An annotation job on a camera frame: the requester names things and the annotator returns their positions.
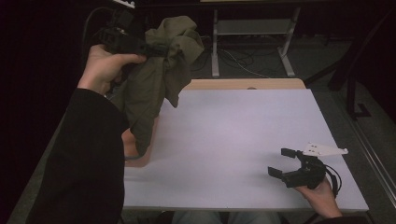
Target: crumpled cloth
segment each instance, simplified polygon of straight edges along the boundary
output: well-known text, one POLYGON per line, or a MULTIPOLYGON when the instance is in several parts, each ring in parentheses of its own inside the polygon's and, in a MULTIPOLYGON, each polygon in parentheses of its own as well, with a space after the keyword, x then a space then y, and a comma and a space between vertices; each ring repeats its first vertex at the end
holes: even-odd
POLYGON ((177 107, 178 94, 191 82, 190 64, 205 49, 195 29, 194 21, 180 16, 164 19, 158 29, 146 31, 146 42, 167 46, 167 56, 148 57, 137 65, 111 99, 126 115, 140 157, 149 147, 164 98, 177 107))

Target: table surface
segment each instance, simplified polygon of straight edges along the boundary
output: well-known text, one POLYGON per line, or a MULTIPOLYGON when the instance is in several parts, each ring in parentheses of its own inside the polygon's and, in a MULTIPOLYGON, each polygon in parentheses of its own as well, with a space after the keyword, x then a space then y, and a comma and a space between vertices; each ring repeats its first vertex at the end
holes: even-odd
MULTIPOLYGON (((284 172, 300 168, 297 159, 280 155, 282 147, 304 150, 308 142, 336 147, 312 92, 301 84, 299 79, 194 80, 179 95, 178 108, 164 102, 148 165, 125 168, 124 206, 310 209, 297 191, 267 174, 268 166, 284 172), (239 90, 230 90, 238 80, 239 90), (275 82, 282 90, 274 90, 275 82), (228 90, 196 90, 205 83, 228 90), (243 90, 259 86, 271 90, 243 90)), ((343 179, 340 208, 368 210, 342 156, 320 159, 343 179)))

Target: jeans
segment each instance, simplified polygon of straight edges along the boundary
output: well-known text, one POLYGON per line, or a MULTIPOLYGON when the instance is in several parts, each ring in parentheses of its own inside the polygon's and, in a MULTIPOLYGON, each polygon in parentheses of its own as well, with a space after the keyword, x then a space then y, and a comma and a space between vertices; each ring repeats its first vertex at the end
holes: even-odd
MULTIPOLYGON (((280 224, 276 212, 231 212, 228 224, 280 224)), ((219 212, 176 211, 172 224, 222 224, 219 212)))

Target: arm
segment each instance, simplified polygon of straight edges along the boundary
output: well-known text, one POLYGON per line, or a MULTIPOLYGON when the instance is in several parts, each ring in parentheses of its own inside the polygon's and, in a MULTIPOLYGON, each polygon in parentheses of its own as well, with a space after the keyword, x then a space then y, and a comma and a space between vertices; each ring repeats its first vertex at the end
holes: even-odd
POLYGON ((92 47, 27 223, 117 223, 124 197, 123 125, 103 94, 124 64, 144 60, 92 47))
POLYGON ((368 223, 364 217, 343 217, 326 177, 315 189, 309 189, 307 186, 296 187, 295 189, 303 194, 319 215, 325 218, 318 224, 368 223))

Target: black sleeve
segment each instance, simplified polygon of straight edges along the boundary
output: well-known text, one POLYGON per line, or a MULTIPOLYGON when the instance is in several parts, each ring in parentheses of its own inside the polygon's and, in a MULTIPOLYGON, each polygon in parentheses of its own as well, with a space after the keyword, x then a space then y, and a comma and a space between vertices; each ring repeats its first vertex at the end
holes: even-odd
POLYGON ((122 116, 76 89, 26 223, 117 223, 124 199, 122 116))
POLYGON ((327 218, 316 224, 368 224, 365 217, 335 217, 327 218))

